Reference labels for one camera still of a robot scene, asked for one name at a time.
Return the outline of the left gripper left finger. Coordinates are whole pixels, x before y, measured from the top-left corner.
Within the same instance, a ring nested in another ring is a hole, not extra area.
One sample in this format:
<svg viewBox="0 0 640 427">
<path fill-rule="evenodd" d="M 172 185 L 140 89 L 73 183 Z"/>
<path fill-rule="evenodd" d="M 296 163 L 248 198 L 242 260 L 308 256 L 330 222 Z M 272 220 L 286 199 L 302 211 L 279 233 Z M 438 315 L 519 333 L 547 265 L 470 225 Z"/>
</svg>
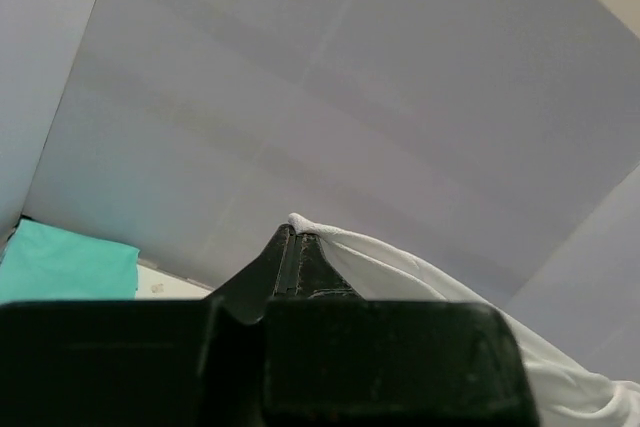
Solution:
<svg viewBox="0 0 640 427">
<path fill-rule="evenodd" d="M 262 425 L 259 321 L 292 239 L 201 299 L 4 305 L 2 424 Z"/>
</svg>

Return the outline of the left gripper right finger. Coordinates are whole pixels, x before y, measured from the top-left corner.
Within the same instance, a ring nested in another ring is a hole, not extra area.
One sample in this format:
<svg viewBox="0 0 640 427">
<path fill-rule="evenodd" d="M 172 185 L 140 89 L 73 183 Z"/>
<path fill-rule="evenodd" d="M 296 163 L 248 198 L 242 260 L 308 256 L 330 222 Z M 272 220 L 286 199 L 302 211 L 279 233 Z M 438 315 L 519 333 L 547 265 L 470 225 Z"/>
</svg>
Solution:
<svg viewBox="0 0 640 427">
<path fill-rule="evenodd" d="M 362 298 L 289 233 L 263 317 L 269 426 L 536 426 L 504 317 L 474 302 Z"/>
</svg>

